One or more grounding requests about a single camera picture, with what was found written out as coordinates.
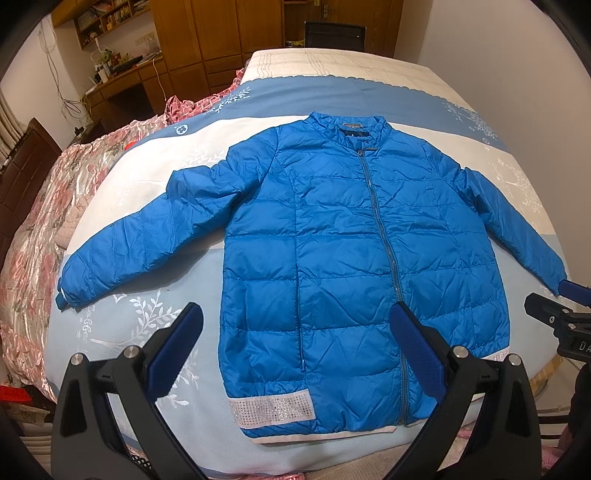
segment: red plaid cloth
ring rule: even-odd
[[[244,77],[244,69],[237,70],[236,78],[227,89],[219,93],[214,93],[212,96],[199,100],[198,102],[192,102],[191,100],[181,101],[176,95],[169,98],[168,102],[166,102],[166,108],[164,109],[167,125],[175,124],[176,122],[180,122],[181,120],[191,118],[192,116],[209,110],[226,95],[236,90],[242,81],[242,77]]]

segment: blue jacket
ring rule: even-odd
[[[483,175],[384,118],[313,113],[233,146],[66,262],[58,302],[80,307],[226,227],[219,360],[254,439],[383,429],[427,417],[392,337],[403,299],[451,345],[509,345],[487,231],[550,290],[558,255]]]

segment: silver bolt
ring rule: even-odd
[[[125,358],[135,358],[138,356],[139,347],[137,345],[129,345],[125,350],[123,350],[123,356]]]
[[[470,352],[465,346],[456,345],[453,348],[453,354],[458,358],[466,358],[468,355],[470,355]]]
[[[521,357],[516,353],[512,353],[509,355],[509,363],[514,367],[518,367],[521,365]]]
[[[82,355],[81,353],[75,353],[74,355],[72,355],[72,358],[70,358],[70,363],[72,365],[80,365],[82,363],[82,360],[84,360],[84,355]]]

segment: jacket sleeve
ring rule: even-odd
[[[234,145],[212,168],[174,171],[165,193],[103,228],[67,260],[57,284],[60,310],[89,304],[227,224],[233,207],[267,175],[276,150],[272,128]]]
[[[487,230],[524,268],[558,295],[558,284],[566,279],[566,272],[556,252],[484,175],[461,168],[431,144],[421,143],[439,175],[480,216]]]

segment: curtain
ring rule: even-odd
[[[6,162],[8,154],[23,136],[25,129],[10,110],[0,90],[0,167]]]

